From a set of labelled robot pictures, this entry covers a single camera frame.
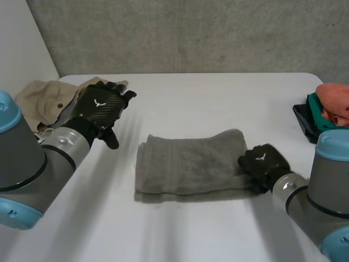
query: glove thumb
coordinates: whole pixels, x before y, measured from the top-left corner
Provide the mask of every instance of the glove thumb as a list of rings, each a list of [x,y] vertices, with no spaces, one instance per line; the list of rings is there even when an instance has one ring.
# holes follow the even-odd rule
[[[119,148],[119,141],[111,126],[103,132],[103,135],[99,139],[103,140],[110,149],[115,150]]]

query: green cloth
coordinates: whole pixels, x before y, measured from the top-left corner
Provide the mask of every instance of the green cloth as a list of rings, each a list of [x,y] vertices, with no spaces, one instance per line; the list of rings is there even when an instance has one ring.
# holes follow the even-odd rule
[[[323,106],[316,93],[310,94],[308,100],[315,125],[318,127],[320,131],[327,131],[332,129],[349,129],[347,127],[336,126],[333,122],[328,121],[327,119],[321,116]]]

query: light blue joint cap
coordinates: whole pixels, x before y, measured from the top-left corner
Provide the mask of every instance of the light blue joint cap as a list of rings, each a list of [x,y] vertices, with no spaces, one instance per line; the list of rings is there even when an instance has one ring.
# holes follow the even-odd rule
[[[349,130],[323,132],[318,138],[315,152],[331,160],[349,162]]]
[[[349,227],[340,228],[326,236],[320,245],[320,251],[331,262],[348,262]]]
[[[21,119],[22,111],[12,97],[0,90],[0,133],[14,127]]]
[[[31,229],[44,214],[30,206],[0,198],[0,224],[10,228]]]

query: gray towel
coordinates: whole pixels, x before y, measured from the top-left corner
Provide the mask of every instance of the gray towel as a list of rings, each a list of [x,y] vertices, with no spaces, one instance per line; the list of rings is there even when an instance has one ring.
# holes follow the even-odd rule
[[[255,195],[249,190],[252,178],[237,162],[246,149],[238,129],[204,139],[150,135],[137,153],[135,200],[192,202]]]

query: carbon fiber glove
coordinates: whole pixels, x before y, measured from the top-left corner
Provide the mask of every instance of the carbon fiber glove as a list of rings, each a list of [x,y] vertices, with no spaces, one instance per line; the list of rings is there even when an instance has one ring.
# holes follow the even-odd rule
[[[256,181],[254,188],[258,193],[273,190],[276,181],[292,171],[286,159],[270,144],[256,146],[247,150],[238,159],[239,165]]]
[[[119,142],[112,130],[114,123],[129,105],[130,99],[136,97],[133,91],[127,91],[124,85],[102,81],[89,85],[78,99],[71,119],[87,120],[97,131],[97,138],[104,140],[111,149],[119,148]]]

